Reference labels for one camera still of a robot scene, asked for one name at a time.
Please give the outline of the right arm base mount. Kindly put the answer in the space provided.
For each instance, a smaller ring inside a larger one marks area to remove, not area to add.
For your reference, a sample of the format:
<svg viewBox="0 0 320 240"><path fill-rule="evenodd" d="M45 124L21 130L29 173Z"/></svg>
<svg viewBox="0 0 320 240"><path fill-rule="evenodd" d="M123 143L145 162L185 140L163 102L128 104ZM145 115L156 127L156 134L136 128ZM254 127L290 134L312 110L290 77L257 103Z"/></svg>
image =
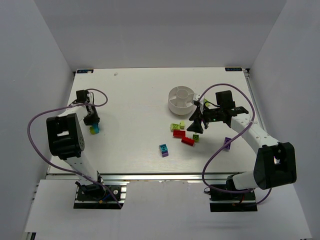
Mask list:
<svg viewBox="0 0 320 240"><path fill-rule="evenodd" d="M257 212L256 195L254 191L245 193L229 193L236 191L235 187L227 180L223 184L211 184L206 186L203 192L209 195L209 207L211 213L240 213Z"/></svg>

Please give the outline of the pale green lego brick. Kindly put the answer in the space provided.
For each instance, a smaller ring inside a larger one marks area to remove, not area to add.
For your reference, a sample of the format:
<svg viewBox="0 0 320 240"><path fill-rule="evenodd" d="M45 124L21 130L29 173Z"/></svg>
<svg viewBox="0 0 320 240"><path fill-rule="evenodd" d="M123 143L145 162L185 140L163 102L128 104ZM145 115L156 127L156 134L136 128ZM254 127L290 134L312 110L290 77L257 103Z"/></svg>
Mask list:
<svg viewBox="0 0 320 240"><path fill-rule="evenodd" d="M184 130L186 128L186 124L185 124L185 122L183 120L179 122L179 128L181 130Z"/></svg>

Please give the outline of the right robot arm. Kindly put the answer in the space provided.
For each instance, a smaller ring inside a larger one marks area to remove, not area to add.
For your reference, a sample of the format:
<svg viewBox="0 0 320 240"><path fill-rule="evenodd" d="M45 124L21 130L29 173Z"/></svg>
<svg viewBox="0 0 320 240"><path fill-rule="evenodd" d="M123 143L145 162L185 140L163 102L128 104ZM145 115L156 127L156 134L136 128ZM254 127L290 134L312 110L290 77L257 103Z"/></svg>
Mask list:
<svg viewBox="0 0 320 240"><path fill-rule="evenodd" d="M231 91L217 92L216 100L216 107L208 108L199 95L194 95L192 103L196 109L189 118L192 123L187 131L202 134L209 123L223 122L237 132L256 155L253 170L229 176L226 190L239 193L295 183L297 169L294 146L289 142L282 143L264 131L243 106L236 106Z"/></svg>

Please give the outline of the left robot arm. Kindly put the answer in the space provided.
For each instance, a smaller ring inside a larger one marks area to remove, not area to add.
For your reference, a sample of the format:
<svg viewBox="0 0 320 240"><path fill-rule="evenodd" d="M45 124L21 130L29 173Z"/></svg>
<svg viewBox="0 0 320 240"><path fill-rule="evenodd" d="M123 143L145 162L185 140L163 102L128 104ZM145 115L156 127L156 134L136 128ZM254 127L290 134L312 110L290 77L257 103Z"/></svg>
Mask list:
<svg viewBox="0 0 320 240"><path fill-rule="evenodd" d="M98 134L100 118L94 104L94 94L89 90L78 90L74 107L66 109L58 116L46 119L48 145L51 154L67 163L80 173L77 185L83 191L90 191L93 182L102 183L100 173L93 168L84 154L85 139L81 122L89 127L92 135Z"/></svg>

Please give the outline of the lime lego brick small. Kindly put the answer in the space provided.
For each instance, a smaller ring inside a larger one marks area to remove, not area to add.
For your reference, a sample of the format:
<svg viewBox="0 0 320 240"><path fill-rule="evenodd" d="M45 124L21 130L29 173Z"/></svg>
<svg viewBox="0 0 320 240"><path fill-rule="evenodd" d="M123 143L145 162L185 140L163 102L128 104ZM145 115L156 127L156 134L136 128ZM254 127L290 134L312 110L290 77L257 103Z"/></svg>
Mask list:
<svg viewBox="0 0 320 240"><path fill-rule="evenodd" d="M90 131L90 133L91 133L92 135L95 135L95 134L96 134L96 130L95 130L95 128L94 128L93 126L91 126L91 127L89 128L89 131Z"/></svg>

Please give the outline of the white round divided container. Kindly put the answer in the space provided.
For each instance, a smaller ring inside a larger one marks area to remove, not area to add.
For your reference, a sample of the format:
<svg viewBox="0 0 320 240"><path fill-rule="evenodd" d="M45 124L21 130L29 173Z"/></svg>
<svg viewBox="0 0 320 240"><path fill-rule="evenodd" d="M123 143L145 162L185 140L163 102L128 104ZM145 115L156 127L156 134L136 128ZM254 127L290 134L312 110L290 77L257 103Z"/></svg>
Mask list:
<svg viewBox="0 0 320 240"><path fill-rule="evenodd" d="M196 109L196 106L192 103L194 94L196 93L187 86L174 87L168 94L169 110L178 116L190 114Z"/></svg>

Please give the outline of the lime lego plate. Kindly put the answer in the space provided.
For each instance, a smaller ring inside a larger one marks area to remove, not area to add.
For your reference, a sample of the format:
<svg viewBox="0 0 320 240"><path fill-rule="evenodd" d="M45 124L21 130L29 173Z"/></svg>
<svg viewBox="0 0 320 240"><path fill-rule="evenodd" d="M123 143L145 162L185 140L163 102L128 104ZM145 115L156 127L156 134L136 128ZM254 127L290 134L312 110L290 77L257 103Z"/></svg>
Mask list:
<svg viewBox="0 0 320 240"><path fill-rule="evenodd" d="M170 124L170 131L171 132L173 132L173 131L175 131L175 130L180 130L181 128L180 128L180 125L179 124L176 124L176 123L171 123Z"/></svg>

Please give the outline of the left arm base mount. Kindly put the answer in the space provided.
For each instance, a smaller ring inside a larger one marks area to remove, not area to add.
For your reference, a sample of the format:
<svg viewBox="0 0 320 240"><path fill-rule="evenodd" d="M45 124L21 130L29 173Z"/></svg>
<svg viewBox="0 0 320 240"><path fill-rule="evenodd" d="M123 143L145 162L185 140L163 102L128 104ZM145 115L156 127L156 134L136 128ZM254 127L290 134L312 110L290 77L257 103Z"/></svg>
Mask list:
<svg viewBox="0 0 320 240"><path fill-rule="evenodd" d="M110 192L100 185L81 185L78 181L73 208L80 210L120 210L123 206L121 200L121 185L105 185Z"/></svg>

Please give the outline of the green small lego brick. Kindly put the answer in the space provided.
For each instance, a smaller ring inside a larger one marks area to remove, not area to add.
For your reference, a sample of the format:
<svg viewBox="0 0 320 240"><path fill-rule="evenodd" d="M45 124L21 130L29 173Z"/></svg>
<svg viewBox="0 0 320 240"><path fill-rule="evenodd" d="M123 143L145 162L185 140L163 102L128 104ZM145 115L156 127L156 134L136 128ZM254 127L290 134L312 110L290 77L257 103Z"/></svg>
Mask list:
<svg viewBox="0 0 320 240"><path fill-rule="evenodd" d="M193 138L193 140L194 140L196 143L199 142L200 137L199 137L198 134L194 134L194 135L192 136L192 138Z"/></svg>

